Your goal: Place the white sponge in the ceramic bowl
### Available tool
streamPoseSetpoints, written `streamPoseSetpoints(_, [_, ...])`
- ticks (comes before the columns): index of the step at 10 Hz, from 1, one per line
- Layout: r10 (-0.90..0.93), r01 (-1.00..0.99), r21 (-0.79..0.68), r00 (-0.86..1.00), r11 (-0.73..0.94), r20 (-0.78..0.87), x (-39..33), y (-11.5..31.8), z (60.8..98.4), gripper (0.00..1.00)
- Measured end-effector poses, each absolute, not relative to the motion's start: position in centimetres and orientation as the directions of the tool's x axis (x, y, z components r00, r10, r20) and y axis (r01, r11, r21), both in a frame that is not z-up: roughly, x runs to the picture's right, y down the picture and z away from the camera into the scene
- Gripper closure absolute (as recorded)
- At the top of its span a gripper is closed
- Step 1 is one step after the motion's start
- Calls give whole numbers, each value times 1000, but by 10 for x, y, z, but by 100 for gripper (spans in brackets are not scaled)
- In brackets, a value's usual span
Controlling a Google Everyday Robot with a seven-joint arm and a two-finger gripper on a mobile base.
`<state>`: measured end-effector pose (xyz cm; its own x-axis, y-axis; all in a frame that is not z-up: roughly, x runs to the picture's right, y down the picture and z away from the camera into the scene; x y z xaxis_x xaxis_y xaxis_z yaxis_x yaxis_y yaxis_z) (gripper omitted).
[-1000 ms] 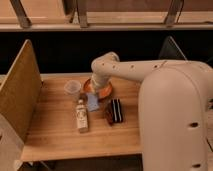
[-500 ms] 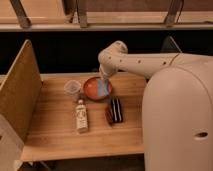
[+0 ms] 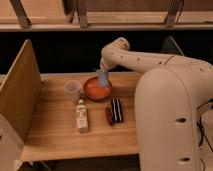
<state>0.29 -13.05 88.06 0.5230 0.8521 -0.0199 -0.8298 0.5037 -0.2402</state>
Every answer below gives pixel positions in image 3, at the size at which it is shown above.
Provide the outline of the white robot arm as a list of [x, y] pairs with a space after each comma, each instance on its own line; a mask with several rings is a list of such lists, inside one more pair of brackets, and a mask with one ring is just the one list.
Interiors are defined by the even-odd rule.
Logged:
[[142, 74], [134, 100], [141, 171], [202, 171], [197, 120], [213, 99], [213, 65], [134, 52], [123, 37], [101, 50], [102, 71], [118, 65]]

